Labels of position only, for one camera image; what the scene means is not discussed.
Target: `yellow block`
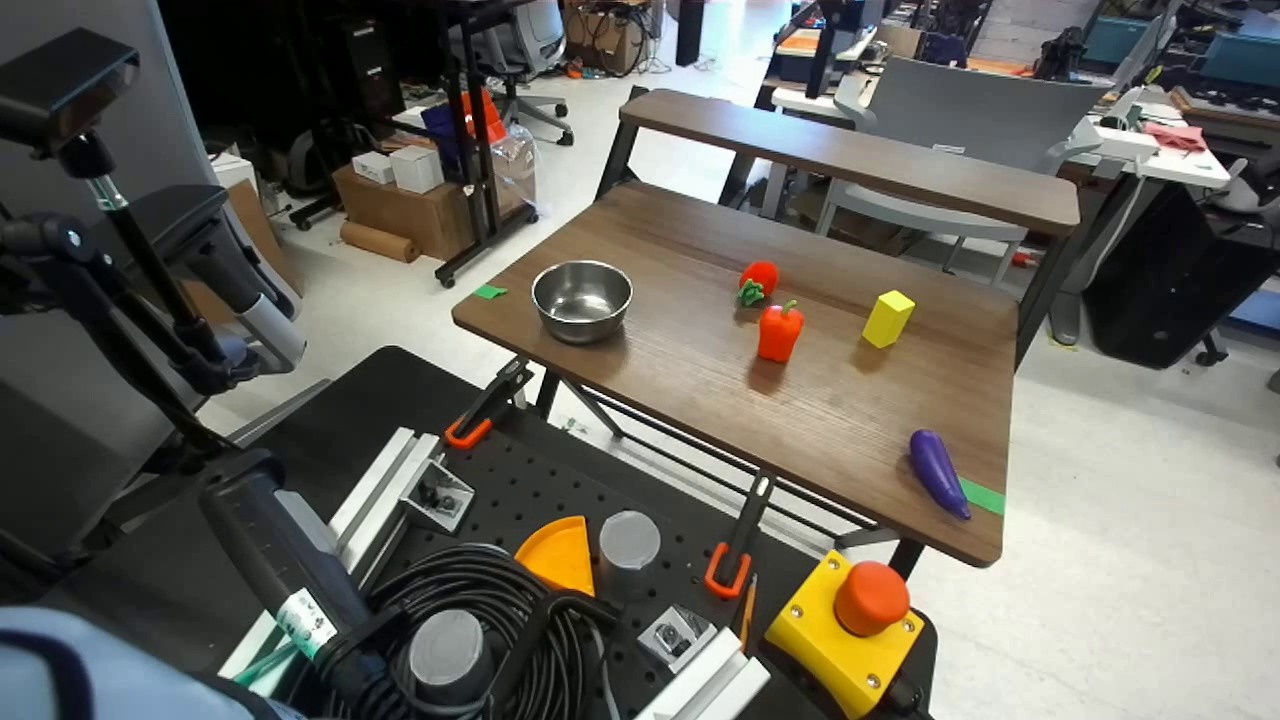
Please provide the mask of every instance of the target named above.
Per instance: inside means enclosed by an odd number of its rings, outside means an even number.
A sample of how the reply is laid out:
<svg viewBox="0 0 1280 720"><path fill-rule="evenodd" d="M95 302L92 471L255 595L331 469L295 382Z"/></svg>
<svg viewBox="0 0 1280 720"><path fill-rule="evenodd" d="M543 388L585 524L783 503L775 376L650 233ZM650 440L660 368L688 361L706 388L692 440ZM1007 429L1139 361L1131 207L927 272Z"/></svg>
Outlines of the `yellow block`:
<svg viewBox="0 0 1280 720"><path fill-rule="evenodd" d="M872 309L872 316L864 324L864 339L874 345L874 348L893 348L903 336L913 312L915 312L913 297L903 297L897 288L879 292L874 309Z"/></svg>
<svg viewBox="0 0 1280 720"><path fill-rule="evenodd" d="M804 663L844 716L866 716L915 649L925 616L906 612L874 635L849 635L836 619L836 590L849 570L844 551L827 551L767 624L762 639Z"/></svg>

